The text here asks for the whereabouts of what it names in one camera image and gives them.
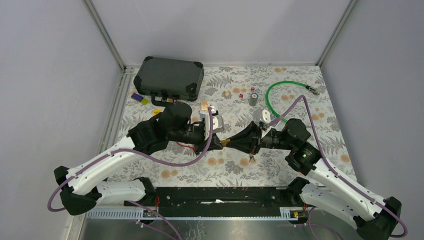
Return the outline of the brass padlock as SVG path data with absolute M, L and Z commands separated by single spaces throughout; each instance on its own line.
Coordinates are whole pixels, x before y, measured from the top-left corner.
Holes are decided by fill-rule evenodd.
M 224 139 L 224 140 L 221 140 L 220 141 L 220 144 L 223 146 L 223 147 L 226 147 L 227 146 L 227 144 L 228 143 L 230 143 L 231 142 L 231 140 L 230 139 Z

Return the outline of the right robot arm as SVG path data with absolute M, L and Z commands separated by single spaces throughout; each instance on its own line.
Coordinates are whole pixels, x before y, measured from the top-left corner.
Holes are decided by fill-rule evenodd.
M 291 118 L 282 130 L 251 122 L 238 134 L 222 141 L 223 146 L 247 154 L 260 149 L 287 150 L 288 165 L 306 178 L 297 177 L 287 191 L 293 206 L 305 203 L 343 220 L 364 240 L 387 240 L 399 223 L 402 204 L 395 197 L 384 198 L 366 189 L 327 161 L 308 142 L 311 134 L 300 119 Z

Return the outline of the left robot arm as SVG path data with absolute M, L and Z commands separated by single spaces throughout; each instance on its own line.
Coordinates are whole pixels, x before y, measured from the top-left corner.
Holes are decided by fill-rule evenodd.
M 68 168 L 54 170 L 57 189 L 50 196 L 47 208 L 51 212 L 67 211 L 72 216 L 86 213 L 102 203 L 139 201 L 148 206 L 155 200 L 154 187 L 146 177 L 128 182 L 106 182 L 114 171 L 144 157 L 158 164 L 187 167 L 200 161 L 212 150 L 215 131 L 222 131 L 224 121 L 212 106 L 204 118 L 191 122 L 192 108 L 184 102 L 171 103 L 150 119 L 139 122 L 126 136 L 91 160 Z M 152 156 L 167 148 L 169 142 L 194 145 L 197 157 L 185 163 L 175 163 Z

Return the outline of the red cable lock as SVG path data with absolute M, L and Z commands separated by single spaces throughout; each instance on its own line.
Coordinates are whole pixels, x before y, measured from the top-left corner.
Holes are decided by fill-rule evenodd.
M 179 146 L 181 146 L 181 147 L 189 148 L 189 149 L 191 149 L 192 151 L 195 151 L 195 147 L 194 147 L 194 146 L 186 145 L 186 144 L 182 144 L 182 143 L 180 143 L 180 142 L 176 142 L 176 144 L 177 144 L 177 145 L 179 145 Z

